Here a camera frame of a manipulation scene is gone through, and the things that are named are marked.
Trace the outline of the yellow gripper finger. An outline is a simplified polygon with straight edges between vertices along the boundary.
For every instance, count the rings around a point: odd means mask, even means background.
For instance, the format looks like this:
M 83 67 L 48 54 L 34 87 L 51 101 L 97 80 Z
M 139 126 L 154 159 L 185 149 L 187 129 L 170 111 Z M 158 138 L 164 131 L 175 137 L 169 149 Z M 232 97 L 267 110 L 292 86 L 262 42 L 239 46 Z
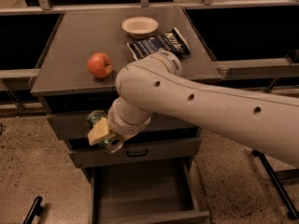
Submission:
M 99 119 L 88 132 L 90 146 L 97 144 L 108 144 L 115 138 L 115 134 L 110 130 L 108 119 Z

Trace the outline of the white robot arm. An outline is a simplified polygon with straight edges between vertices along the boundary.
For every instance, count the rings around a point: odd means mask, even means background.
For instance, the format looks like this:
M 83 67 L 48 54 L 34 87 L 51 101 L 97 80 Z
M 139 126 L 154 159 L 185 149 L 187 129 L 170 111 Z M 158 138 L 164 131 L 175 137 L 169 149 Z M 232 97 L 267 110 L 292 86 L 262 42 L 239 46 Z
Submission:
M 206 85 L 181 73 L 179 59 L 169 51 L 124 66 L 115 81 L 119 97 L 88 132 L 89 144 L 116 152 L 159 113 L 298 166 L 298 99 Z

